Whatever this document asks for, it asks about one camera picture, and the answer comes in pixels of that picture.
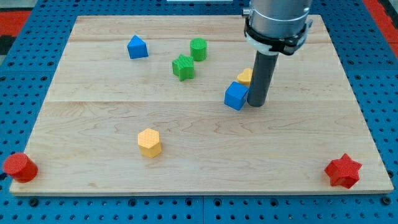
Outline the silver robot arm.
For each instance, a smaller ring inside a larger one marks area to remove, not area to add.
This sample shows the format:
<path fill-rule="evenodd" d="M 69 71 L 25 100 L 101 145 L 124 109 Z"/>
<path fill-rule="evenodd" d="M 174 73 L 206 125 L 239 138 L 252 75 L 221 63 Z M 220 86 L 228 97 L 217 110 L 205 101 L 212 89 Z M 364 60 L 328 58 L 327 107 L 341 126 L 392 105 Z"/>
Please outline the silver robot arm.
<path fill-rule="evenodd" d="M 244 8 L 244 36 L 263 55 L 293 55 L 307 39 L 312 0 L 251 0 Z"/>

